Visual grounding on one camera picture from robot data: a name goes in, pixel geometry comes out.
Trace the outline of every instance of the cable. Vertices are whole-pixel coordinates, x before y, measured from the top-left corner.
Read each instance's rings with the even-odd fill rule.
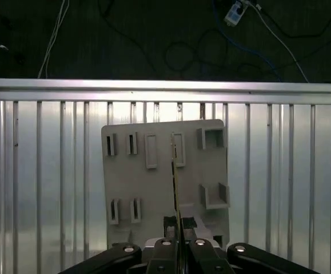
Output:
[[[297,59],[297,61],[300,63],[301,61],[310,58],[311,56],[313,56],[314,54],[318,53],[320,50],[322,50],[324,47],[328,46],[329,44],[331,44],[331,39],[329,41],[327,41],[326,43],[324,43],[323,45],[317,47],[315,50],[311,51],[310,53],[302,56],[301,58]],[[276,67],[276,70],[280,70],[280,69],[284,69],[286,67],[289,66],[294,66],[296,63],[294,62],[290,62],[287,63],[285,65],[282,65],[280,67]]]
[[[202,41],[208,36],[210,35],[211,33],[215,33],[217,35],[219,35],[223,41],[225,41],[225,51],[224,51],[224,54],[223,54],[223,57],[221,58],[221,61],[220,63],[213,63],[213,62],[210,62],[210,61],[207,61],[205,59],[203,59],[201,57],[201,54],[200,54],[200,47],[201,47],[201,43]],[[184,49],[187,49],[191,52],[191,58],[189,61],[185,62],[184,65],[180,66],[180,67],[176,67],[176,66],[173,66],[169,60],[168,60],[168,56],[169,56],[169,52],[171,49],[173,48],[184,48]],[[215,28],[212,28],[212,29],[207,29],[205,30],[201,36],[199,37],[198,41],[197,41],[197,45],[196,47],[193,47],[189,44],[187,44],[186,42],[184,41],[177,41],[177,42],[172,42],[170,43],[163,51],[163,59],[164,59],[164,63],[165,65],[167,65],[167,67],[174,71],[174,72],[179,72],[181,74],[181,78],[183,78],[183,73],[185,71],[187,71],[188,69],[191,68],[191,66],[194,64],[194,63],[199,63],[200,64],[200,70],[202,70],[202,66],[203,65],[209,65],[209,66],[214,66],[214,67],[217,67],[219,71],[223,70],[223,69],[226,69],[227,67],[224,66],[223,64],[225,63],[226,59],[227,59],[227,56],[228,56],[228,50],[229,50],[229,44],[226,40],[224,40],[224,37],[222,36],[222,34]],[[200,71],[200,75],[198,76],[198,78],[202,78],[204,76],[207,76],[206,74],[202,73],[202,71]]]
[[[52,32],[52,35],[51,35],[51,38],[50,38],[50,42],[47,46],[45,58],[43,60],[41,69],[39,70],[39,73],[38,73],[38,78],[41,78],[44,66],[46,66],[45,73],[46,73],[46,78],[47,78],[47,70],[48,70],[48,64],[49,64],[49,60],[50,60],[50,56],[51,56],[51,49],[53,48],[53,46],[56,42],[58,30],[61,27],[61,24],[63,22],[63,19],[65,18],[67,10],[69,9],[70,0],[67,0],[67,5],[66,5],[65,11],[63,12],[63,15],[62,15],[62,11],[63,11],[63,7],[64,7],[65,3],[66,3],[66,0],[62,0],[61,8],[60,8],[60,11],[59,11],[57,19],[56,19],[56,24],[53,28],[53,32]]]
[[[268,60],[267,58],[265,58],[261,53],[259,53],[258,51],[254,51],[254,50],[251,50],[247,47],[244,47],[244,46],[241,46],[239,45],[238,43],[234,42],[234,40],[232,40],[231,38],[229,38],[225,33],[224,31],[222,30],[222,27],[221,27],[221,24],[220,24],[220,20],[218,19],[218,14],[217,14],[217,11],[216,11],[216,6],[215,6],[215,0],[211,0],[212,1],[212,6],[213,6],[213,13],[214,13],[214,16],[215,16],[215,19],[216,19],[216,24],[217,24],[217,27],[220,31],[220,33],[226,38],[226,40],[229,41],[229,43],[233,44],[235,47],[237,47],[238,49],[242,50],[242,51],[246,51],[247,53],[251,53],[253,55],[256,55],[258,57],[260,57],[264,62],[266,62],[270,67],[271,69],[273,70],[273,72],[275,73],[276,77],[278,78],[278,80],[280,82],[282,82],[282,79],[280,77],[280,75],[278,74],[278,72],[276,71],[276,68],[275,66],[271,63],[270,60]]]
[[[141,51],[141,53],[144,55],[148,65],[151,67],[151,69],[154,71],[156,76],[158,75],[158,72],[153,64],[153,62],[151,61],[150,57],[147,55],[146,51],[143,49],[143,47],[140,45],[140,43],[138,43],[134,38],[129,37],[128,35],[124,34],[123,32],[121,32],[120,30],[118,30],[111,22],[108,21],[107,17],[110,14],[110,11],[114,5],[114,0],[111,0],[107,9],[105,11],[102,10],[101,7],[101,3],[100,0],[97,0],[97,5],[98,5],[98,10],[99,10],[99,14],[101,15],[102,19],[104,20],[104,22],[107,24],[107,26],[112,29],[115,33],[119,34],[122,37],[125,37],[127,40],[129,40],[131,43],[133,43],[135,46],[138,47],[138,49]]]
[[[262,23],[264,24],[264,26],[269,30],[270,33],[272,33],[272,35],[285,47],[285,49],[287,49],[287,51],[289,52],[289,54],[291,55],[292,59],[295,61],[296,66],[298,67],[298,69],[300,70],[302,76],[304,77],[304,79],[306,80],[306,82],[309,83],[308,78],[306,77],[304,71],[302,70],[300,64],[297,62],[295,56],[293,55],[293,53],[291,52],[291,50],[288,48],[288,46],[273,32],[273,30],[267,25],[267,23],[264,21],[261,13],[259,12],[258,8],[255,7],[255,5],[251,4],[250,2],[247,2],[247,5],[249,5],[259,16],[259,18],[262,20]]]
[[[279,24],[268,14],[268,12],[265,9],[262,9],[261,12],[263,13],[263,15],[265,15],[266,17],[268,17],[269,20],[272,21],[272,23],[276,26],[276,28],[278,28],[278,30],[286,37],[288,38],[317,38],[320,37],[324,34],[324,32],[326,32],[326,30],[328,29],[328,27],[331,24],[331,17],[328,19],[327,23],[325,24],[325,26],[323,27],[323,29],[316,33],[316,34],[301,34],[301,35],[291,35],[288,34],[286,31],[284,31]]]

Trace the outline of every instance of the rectangular slot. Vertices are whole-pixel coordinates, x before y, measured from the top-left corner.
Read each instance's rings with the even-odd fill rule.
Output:
[[[130,154],[133,154],[133,135],[130,135]]]
[[[108,134],[105,137],[105,155],[106,156],[114,156],[117,154],[116,150],[116,134]]]
[[[155,134],[145,135],[145,155],[146,155],[146,168],[157,168],[157,140]]]
[[[131,223],[141,222],[141,201],[139,198],[135,198],[130,202],[131,209]]]
[[[110,149],[110,136],[107,136],[107,155],[112,155]]]
[[[137,203],[136,200],[133,200],[133,212],[135,219],[138,219],[138,212],[137,212]]]
[[[137,154],[137,132],[127,135],[127,154]]]
[[[176,166],[184,167],[186,165],[184,135],[182,133],[174,134],[174,142],[176,143]]]
[[[205,143],[206,149],[224,147],[224,130],[222,128],[205,130]]]
[[[110,219],[109,224],[119,224],[119,199],[113,199],[110,202]]]
[[[199,128],[197,130],[197,146],[200,150],[223,148],[225,146],[225,129]]]

